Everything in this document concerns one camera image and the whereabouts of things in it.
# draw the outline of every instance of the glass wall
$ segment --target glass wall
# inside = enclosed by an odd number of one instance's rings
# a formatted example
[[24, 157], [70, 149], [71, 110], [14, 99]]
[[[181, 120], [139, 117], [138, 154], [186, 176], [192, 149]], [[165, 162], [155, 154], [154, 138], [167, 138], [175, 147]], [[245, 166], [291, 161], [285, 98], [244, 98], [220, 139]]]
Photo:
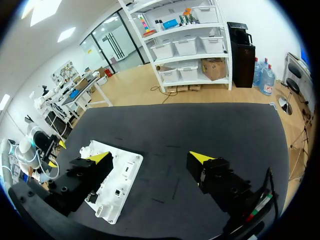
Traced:
[[84, 68], [90, 68], [92, 71], [94, 71], [99, 69], [100, 67], [109, 67], [109, 64], [103, 56], [102, 51], [100, 51], [98, 45], [96, 44], [91, 35], [89, 35], [80, 44], [80, 46], [85, 53], [85, 57], [83, 60]]
[[117, 13], [99, 25], [92, 35], [114, 71], [121, 72], [144, 64]]

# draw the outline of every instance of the ceiling light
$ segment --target ceiling light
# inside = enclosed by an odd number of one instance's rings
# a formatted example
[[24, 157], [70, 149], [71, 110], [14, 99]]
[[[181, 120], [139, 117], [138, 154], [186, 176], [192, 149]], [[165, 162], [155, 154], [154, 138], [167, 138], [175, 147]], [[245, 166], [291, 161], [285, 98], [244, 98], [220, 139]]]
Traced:
[[10, 99], [10, 96], [8, 94], [5, 94], [0, 102], [0, 111], [5, 109], [5, 106], [7, 105], [8, 101]]
[[109, 19], [105, 20], [103, 23], [104, 23], [104, 24], [108, 24], [108, 23], [113, 22], [114, 20], [115, 20], [115, 21], [118, 21], [117, 18], [118, 18], [117, 16], [112, 16], [112, 17], [110, 17]]
[[24, 19], [32, 9], [34, 9], [38, 2], [40, 2], [40, 0], [29, 0], [24, 7], [21, 19]]
[[33, 9], [30, 27], [54, 15], [62, 0], [42, 0]]
[[74, 33], [75, 29], [76, 27], [74, 26], [72, 28], [69, 28], [68, 30], [63, 31], [59, 36], [58, 43], [69, 38]]

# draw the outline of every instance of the white shelving unit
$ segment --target white shelving unit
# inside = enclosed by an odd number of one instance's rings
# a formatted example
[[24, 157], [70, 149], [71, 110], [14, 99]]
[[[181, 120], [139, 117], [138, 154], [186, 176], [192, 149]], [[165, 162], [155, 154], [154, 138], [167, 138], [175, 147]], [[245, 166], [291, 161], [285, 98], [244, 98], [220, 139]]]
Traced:
[[[124, 12], [126, 13], [129, 21], [131, 22], [133, 29], [138, 35], [139, 40], [141, 41], [141, 44], [145, 50], [147, 57], [149, 58], [150, 64], [152, 65], [154, 73], [163, 92], [166, 91], [165, 87], [199, 84], [228, 84], [228, 89], [232, 89], [231, 41], [227, 22], [225, 20], [219, 0], [138, 0], [136, 3], [129, 4], [128, 6], [126, 4], [130, 1], [118, 1], [122, 6]], [[181, 15], [183, 13], [183, 6], [187, 6], [188, 8], [198, 6], [216, 6], [218, 22], [190, 24], [186, 26], [170, 28], [154, 33], [147, 37], [142, 37], [143, 32], [139, 30], [139, 28], [141, 29], [141, 26], [137, 26], [137, 24], [142, 25], [142, 23], [136, 20], [137, 18], [139, 19], [139, 16], [142, 16], [145, 19], [147, 25], [152, 30], [155, 29], [155, 25], [153, 24], [154, 20], [162, 19], [163, 22], [166, 22], [173, 18], [177, 18], [177, 15]], [[147, 46], [147, 42], [149, 41], [154, 40], [157, 43], [164, 39], [177, 38], [181, 35], [185, 35], [186, 31], [188, 35], [197, 36], [199, 34], [202, 34], [203, 32], [209, 33], [213, 29], [216, 29], [216, 32], [219, 32], [221, 36], [223, 36], [223, 49], [227, 53], [206, 53], [203, 47], [198, 46], [197, 54], [195, 55], [179, 56], [179, 54], [176, 52], [174, 56], [170, 58], [154, 59], [152, 55], [153, 53], [151, 53], [152, 50], [149, 49], [149, 47]], [[225, 58], [226, 76], [221, 79], [212, 81], [202, 73], [201, 67], [199, 67], [198, 79], [192, 81], [183, 81], [182, 79], [179, 79], [175, 82], [164, 82], [161, 75], [156, 70], [157, 65], [163, 65], [167, 63], [185, 60], [199, 60], [207, 58]]]

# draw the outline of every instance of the black chair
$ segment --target black chair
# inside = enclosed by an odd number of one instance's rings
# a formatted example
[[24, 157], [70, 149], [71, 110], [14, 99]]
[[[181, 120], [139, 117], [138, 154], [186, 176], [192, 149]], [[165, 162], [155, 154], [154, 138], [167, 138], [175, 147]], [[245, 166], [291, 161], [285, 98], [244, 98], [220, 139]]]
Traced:
[[[301, 76], [302, 76], [301, 72], [299, 71], [299, 69], [295, 65], [289, 63], [288, 69], [298, 79], [301, 79]], [[279, 102], [279, 105], [282, 108], [282, 110], [286, 114], [291, 115], [292, 114], [292, 107], [291, 107], [291, 104], [289, 103], [289, 101], [292, 96], [292, 92], [299, 94], [300, 88], [299, 88], [298, 84], [295, 81], [293, 81], [291, 78], [287, 78], [286, 84], [282, 84], [282, 85], [284, 85], [285, 87], [288, 87], [290, 89], [290, 93], [289, 93], [289, 96], [287, 97], [287, 99], [285, 99], [284, 97], [280, 97], [278, 102]]]

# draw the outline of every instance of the tripod stand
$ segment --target tripod stand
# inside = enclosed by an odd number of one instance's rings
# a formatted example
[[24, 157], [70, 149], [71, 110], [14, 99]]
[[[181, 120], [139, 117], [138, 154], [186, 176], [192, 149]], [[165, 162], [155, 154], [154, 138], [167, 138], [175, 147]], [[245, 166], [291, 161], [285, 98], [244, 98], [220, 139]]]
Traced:
[[305, 175], [305, 173], [303, 173], [301, 176], [298, 176], [298, 177], [295, 177], [295, 178], [291, 178], [292, 175], [294, 174], [294, 171], [295, 171], [295, 168], [297, 166], [297, 163], [298, 163], [298, 160], [299, 160], [299, 157], [300, 157], [300, 154], [301, 152], [305, 153], [307, 155], [307, 157], [309, 157], [308, 153], [306, 152], [305, 150], [305, 146], [306, 146], [306, 143], [308, 144], [309, 143], [309, 139], [308, 139], [308, 132], [307, 132], [307, 126], [310, 124], [310, 122], [312, 121], [313, 119], [313, 116], [309, 119], [309, 121], [307, 122], [307, 124], [304, 126], [304, 129], [302, 130], [302, 132], [299, 134], [299, 136], [294, 140], [294, 142], [290, 145], [290, 148], [291, 149], [296, 149], [298, 150], [297, 147], [295, 147], [295, 145], [297, 144], [298, 142], [298, 139], [300, 138], [300, 136], [302, 135], [302, 141], [299, 142], [299, 143], [303, 143], [303, 147], [300, 148], [300, 151], [299, 151], [299, 154], [298, 154], [298, 157], [295, 161], [295, 164], [294, 164], [294, 167], [292, 169], [292, 172], [289, 176], [289, 181], [292, 181], [292, 180], [297, 180], [297, 179], [302, 179]]

